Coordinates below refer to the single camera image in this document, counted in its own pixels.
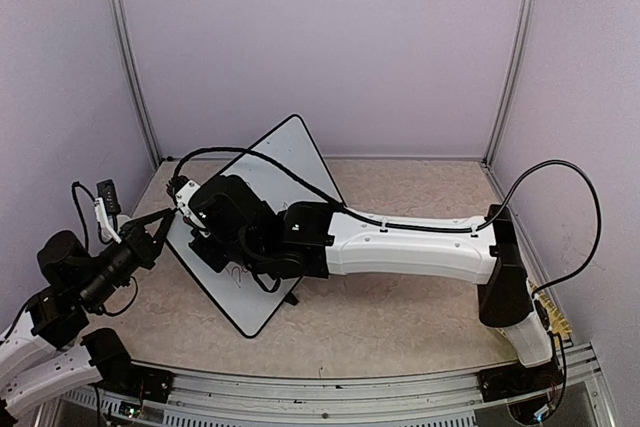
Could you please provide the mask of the white whiteboard black frame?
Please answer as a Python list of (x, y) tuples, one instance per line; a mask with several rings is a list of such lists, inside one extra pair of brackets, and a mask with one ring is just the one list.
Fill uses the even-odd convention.
[[(283, 120), (250, 148), (273, 158), (334, 199), (343, 199), (299, 115)], [(276, 213), (297, 201), (320, 199), (272, 164), (253, 156), (238, 156), (220, 172), (241, 177)], [(167, 235), (167, 246), (235, 329), (247, 339), (257, 337), (301, 280), (287, 279), (277, 291), (265, 292), (252, 274), (236, 263), (230, 262), (220, 272), (214, 271), (189, 247), (193, 239), (192, 227), (177, 212)]]

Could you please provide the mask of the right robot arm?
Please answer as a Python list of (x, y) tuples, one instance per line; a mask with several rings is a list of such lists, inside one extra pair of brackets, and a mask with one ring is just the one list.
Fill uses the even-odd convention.
[(504, 333), (511, 380), (535, 389), (551, 371), (551, 327), (534, 297), (509, 211), (467, 219), (385, 219), (332, 198), (264, 200), (237, 175), (168, 184), (177, 212), (168, 245), (246, 338), (256, 337), (305, 277), (443, 277), (474, 284), (483, 325)]

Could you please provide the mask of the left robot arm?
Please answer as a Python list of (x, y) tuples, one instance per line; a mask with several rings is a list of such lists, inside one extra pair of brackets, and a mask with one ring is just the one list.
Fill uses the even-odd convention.
[(155, 266), (174, 215), (166, 208), (126, 222), (96, 256), (69, 230), (47, 241), (37, 261), (49, 284), (1, 335), (2, 425), (13, 426), (33, 408), (85, 385), (159, 396), (113, 329), (86, 329), (91, 316), (111, 314), (107, 300), (135, 286), (138, 269)]

